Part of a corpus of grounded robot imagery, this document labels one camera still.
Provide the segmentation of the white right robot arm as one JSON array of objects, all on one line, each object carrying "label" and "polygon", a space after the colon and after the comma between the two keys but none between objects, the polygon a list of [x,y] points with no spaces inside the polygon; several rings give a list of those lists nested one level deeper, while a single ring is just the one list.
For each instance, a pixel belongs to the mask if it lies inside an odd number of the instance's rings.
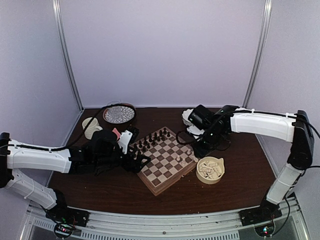
[{"label": "white right robot arm", "polygon": [[286,164],[266,193],[262,206],[256,210],[259,220],[268,220],[285,195],[300,176],[313,163],[314,134],[317,130],[310,124],[303,110],[297,113],[273,113],[225,105],[212,112],[203,105],[182,113],[186,131],[194,137],[190,142],[197,157],[204,157],[218,146],[220,138],[230,133],[249,133],[283,140],[291,143]]}]

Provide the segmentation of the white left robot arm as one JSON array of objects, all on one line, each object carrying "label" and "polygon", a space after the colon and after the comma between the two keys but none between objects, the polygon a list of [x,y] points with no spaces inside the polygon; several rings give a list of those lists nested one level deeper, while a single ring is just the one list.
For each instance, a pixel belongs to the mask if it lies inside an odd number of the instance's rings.
[{"label": "white left robot arm", "polygon": [[0,135],[0,186],[13,189],[52,212],[61,222],[67,222],[72,218],[72,211],[64,194],[41,185],[20,170],[49,170],[71,175],[93,173],[98,176],[122,167],[128,172],[139,173],[151,158],[133,145],[138,133],[135,127],[122,133],[116,129],[99,130],[80,147],[50,148],[23,144],[3,132]]}]

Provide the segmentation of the wooden chess board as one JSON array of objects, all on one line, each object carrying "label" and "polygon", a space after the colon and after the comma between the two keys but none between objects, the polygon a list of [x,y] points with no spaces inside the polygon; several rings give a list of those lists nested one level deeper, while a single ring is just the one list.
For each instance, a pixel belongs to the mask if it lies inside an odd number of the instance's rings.
[{"label": "wooden chess board", "polygon": [[158,196],[182,177],[195,169],[197,163],[194,151],[189,145],[181,145],[184,140],[176,140],[176,134],[167,127],[162,127],[147,137],[136,140],[131,147],[150,158],[150,162],[137,173],[154,196]]}]

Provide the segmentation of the pink cat ear bowl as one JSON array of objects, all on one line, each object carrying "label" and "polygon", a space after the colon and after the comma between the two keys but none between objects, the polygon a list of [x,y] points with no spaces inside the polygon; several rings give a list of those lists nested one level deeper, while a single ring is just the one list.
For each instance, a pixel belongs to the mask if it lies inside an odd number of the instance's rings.
[{"label": "pink cat ear bowl", "polygon": [[117,137],[120,137],[121,135],[121,133],[116,128],[114,128],[112,132],[115,133]]}]

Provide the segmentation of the white ribbed mug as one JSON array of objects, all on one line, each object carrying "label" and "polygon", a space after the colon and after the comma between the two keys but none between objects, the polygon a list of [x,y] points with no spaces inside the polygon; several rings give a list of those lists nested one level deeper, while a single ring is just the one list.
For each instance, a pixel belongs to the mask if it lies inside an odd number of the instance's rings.
[{"label": "white ribbed mug", "polygon": [[100,126],[95,117],[88,117],[82,122],[82,128],[86,139],[91,140],[95,132],[101,131],[103,128]]}]

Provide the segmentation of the white scalloped bowl black rim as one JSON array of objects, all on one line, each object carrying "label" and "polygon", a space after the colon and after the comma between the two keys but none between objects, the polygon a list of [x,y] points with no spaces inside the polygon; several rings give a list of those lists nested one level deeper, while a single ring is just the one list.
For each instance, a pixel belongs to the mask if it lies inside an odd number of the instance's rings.
[{"label": "white scalloped bowl black rim", "polygon": [[183,123],[186,125],[186,126],[192,126],[193,123],[189,121],[189,116],[190,114],[192,113],[194,109],[193,108],[189,108],[189,109],[186,109],[182,112],[182,121]]}]

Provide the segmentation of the patterned ceramic plate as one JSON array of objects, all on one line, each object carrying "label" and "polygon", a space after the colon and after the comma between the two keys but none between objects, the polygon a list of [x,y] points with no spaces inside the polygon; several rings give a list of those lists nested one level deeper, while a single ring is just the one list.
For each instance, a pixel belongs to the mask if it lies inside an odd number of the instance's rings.
[{"label": "patterned ceramic plate", "polygon": [[112,101],[105,108],[102,117],[107,123],[120,125],[132,121],[136,115],[137,111],[133,105]]}]

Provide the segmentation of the clear drinking glass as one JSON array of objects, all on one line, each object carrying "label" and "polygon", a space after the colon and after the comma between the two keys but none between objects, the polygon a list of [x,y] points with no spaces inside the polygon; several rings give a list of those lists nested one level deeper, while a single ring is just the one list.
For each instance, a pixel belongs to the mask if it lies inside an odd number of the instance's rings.
[{"label": "clear drinking glass", "polygon": [[121,106],[112,106],[107,111],[107,116],[109,119],[118,119],[122,115]]}]

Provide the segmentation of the cream cat ear bowl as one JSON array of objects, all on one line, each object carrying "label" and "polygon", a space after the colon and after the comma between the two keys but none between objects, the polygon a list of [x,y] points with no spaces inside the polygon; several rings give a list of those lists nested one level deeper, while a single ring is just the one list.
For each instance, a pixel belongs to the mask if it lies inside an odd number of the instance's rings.
[{"label": "cream cat ear bowl", "polygon": [[225,174],[224,159],[212,156],[204,157],[197,162],[195,173],[202,183],[217,184]]}]

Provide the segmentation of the aluminium front rail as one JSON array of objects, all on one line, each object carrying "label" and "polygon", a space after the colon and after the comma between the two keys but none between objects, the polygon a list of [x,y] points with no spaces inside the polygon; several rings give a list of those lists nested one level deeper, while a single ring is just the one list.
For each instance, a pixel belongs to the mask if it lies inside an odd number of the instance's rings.
[{"label": "aluminium front rail", "polygon": [[[290,215],[272,237],[258,235],[263,223],[244,226],[240,210],[182,215],[136,215],[87,210],[85,227],[77,226],[66,240],[310,240],[310,235],[295,196],[288,197]],[[30,202],[18,240],[59,240],[55,223]]]}]

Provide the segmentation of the aluminium frame post right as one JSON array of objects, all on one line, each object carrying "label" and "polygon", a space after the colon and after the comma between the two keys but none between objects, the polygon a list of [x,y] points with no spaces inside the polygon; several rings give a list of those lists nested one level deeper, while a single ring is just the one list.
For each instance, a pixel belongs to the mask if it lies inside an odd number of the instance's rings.
[{"label": "aluminium frame post right", "polygon": [[263,9],[263,15],[261,20],[261,28],[260,28],[260,34],[259,34],[259,39],[257,44],[257,50],[256,50],[255,58],[253,61],[253,67],[250,74],[246,94],[242,103],[242,106],[244,108],[249,106],[250,99],[253,95],[254,87],[258,78],[260,66],[263,59],[263,52],[266,46],[268,33],[270,29],[270,22],[272,17],[272,6],[273,6],[272,0],[264,1],[264,9]]}]

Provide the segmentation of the aluminium frame post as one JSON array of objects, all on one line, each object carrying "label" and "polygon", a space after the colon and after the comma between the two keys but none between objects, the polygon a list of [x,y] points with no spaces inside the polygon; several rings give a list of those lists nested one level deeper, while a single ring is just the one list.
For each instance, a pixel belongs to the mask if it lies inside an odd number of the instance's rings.
[{"label": "aluminium frame post", "polygon": [[65,65],[68,81],[70,83],[71,91],[72,91],[73,96],[75,98],[77,108],[79,109],[79,111],[83,111],[84,107],[83,107],[83,104],[82,104],[82,101],[80,98],[79,90],[78,90],[76,80],[74,77],[72,63],[71,63],[71,59],[70,59],[70,55],[69,55],[69,51],[68,51],[60,1],[59,0],[52,0],[52,7],[53,7],[53,13],[54,13],[54,17],[55,17],[56,26],[57,26],[59,41],[60,41],[62,55],[63,55],[63,62]]},{"label": "aluminium frame post", "polygon": [[242,106],[244,108],[249,106],[250,99],[253,95],[254,87],[258,78],[260,66],[263,59],[263,52],[266,46],[268,33],[270,29],[270,22],[272,17],[272,6],[273,6],[272,0],[264,1],[264,9],[263,9],[263,15],[261,20],[261,28],[260,28],[260,34],[259,34],[259,39],[257,44],[257,50],[256,50],[255,58],[253,61],[253,67],[250,74],[246,94],[242,103]]}]

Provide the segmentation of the aluminium frame post left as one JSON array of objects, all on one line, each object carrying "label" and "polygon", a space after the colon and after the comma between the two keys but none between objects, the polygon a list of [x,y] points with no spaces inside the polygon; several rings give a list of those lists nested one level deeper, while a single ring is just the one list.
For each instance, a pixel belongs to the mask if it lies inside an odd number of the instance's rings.
[{"label": "aluminium frame post left", "polygon": [[65,65],[68,81],[70,83],[71,91],[72,91],[73,96],[75,98],[77,108],[79,109],[79,111],[83,111],[84,107],[83,107],[83,104],[82,104],[82,101],[80,98],[79,90],[78,90],[76,80],[74,77],[72,63],[71,63],[71,59],[70,59],[70,55],[69,55],[69,51],[68,51],[60,1],[59,0],[52,0],[52,7],[53,7],[53,13],[54,13],[54,17],[55,17],[56,26],[57,26],[59,41],[60,41],[62,55],[63,55],[63,62]]}]

